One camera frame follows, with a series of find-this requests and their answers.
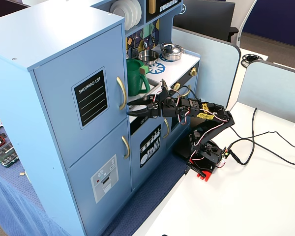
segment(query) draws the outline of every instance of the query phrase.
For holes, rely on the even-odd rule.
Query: yellow sticker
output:
[[[207,103],[202,103],[202,109],[208,111]]]
[[[202,118],[202,119],[214,119],[214,116],[205,114],[205,113],[199,113],[197,114],[197,117]]]

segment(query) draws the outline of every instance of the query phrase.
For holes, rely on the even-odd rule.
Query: circuit board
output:
[[[0,148],[0,164],[8,168],[19,159],[14,147],[11,143],[8,143],[4,147]]]

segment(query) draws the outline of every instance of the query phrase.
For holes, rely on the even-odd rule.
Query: blue carpet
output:
[[[130,236],[184,174],[186,162],[170,153],[108,226],[103,236]]]

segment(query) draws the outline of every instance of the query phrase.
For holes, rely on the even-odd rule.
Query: green pitcher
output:
[[[149,83],[145,75],[140,74],[140,67],[144,66],[139,60],[127,60],[127,74],[128,74],[128,95],[130,97],[136,96],[139,93],[147,93],[150,91]]]

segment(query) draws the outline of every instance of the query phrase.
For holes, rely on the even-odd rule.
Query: blue tablecloth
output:
[[[0,226],[9,236],[68,236],[50,219],[20,161],[5,168],[0,164]]]
[[[185,161],[170,153],[103,235],[132,235],[166,197],[185,168]],[[23,171],[20,161],[9,168],[0,164],[0,225],[3,230],[9,236],[68,236],[48,217],[26,175],[20,176]]]

